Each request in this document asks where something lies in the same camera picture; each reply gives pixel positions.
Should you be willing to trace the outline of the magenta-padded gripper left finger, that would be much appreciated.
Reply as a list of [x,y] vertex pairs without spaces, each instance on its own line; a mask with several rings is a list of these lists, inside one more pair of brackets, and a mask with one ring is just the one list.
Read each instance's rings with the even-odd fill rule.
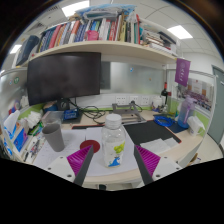
[[45,170],[82,186],[93,154],[93,146],[90,145],[67,157],[59,156]]

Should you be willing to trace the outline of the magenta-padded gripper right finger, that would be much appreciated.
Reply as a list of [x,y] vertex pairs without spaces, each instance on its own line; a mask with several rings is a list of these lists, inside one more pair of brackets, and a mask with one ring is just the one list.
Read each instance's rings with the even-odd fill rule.
[[138,145],[134,146],[134,157],[145,185],[182,169],[170,158],[160,157]]

